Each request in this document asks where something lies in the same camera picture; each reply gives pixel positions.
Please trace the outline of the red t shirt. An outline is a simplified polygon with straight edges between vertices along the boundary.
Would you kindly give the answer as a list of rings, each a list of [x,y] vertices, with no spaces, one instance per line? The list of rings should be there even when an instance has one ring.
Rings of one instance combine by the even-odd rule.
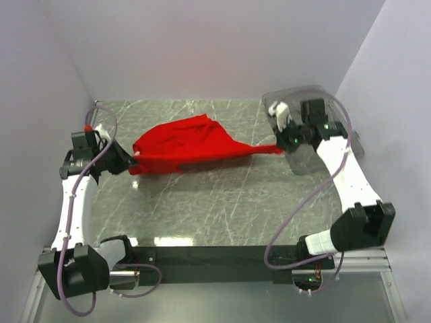
[[[281,154],[274,144],[249,145],[234,140],[217,121],[202,114],[159,124],[133,144],[136,166],[130,175],[171,174],[183,165],[213,162],[253,154]]]

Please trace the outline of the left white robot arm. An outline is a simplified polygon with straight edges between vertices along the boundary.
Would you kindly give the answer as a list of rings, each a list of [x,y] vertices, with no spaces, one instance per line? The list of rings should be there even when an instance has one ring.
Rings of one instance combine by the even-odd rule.
[[[57,299],[104,290],[110,270],[131,268],[133,247],[126,235],[90,244],[92,202],[103,172],[119,175],[137,165],[102,127],[87,126],[71,136],[72,149],[59,170],[63,204],[51,249],[38,257],[38,270]]]

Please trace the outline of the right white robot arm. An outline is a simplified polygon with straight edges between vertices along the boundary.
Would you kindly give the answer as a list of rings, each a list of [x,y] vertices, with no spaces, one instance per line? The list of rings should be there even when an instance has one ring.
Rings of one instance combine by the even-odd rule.
[[[324,254],[348,252],[385,244],[395,207],[385,203],[368,183],[352,151],[351,134],[344,125],[329,120],[322,98],[300,103],[301,124],[297,124],[285,102],[268,109],[274,118],[277,147],[291,153],[310,145],[326,166],[341,201],[341,216],[331,227],[303,236],[296,245],[296,262],[311,268]]]

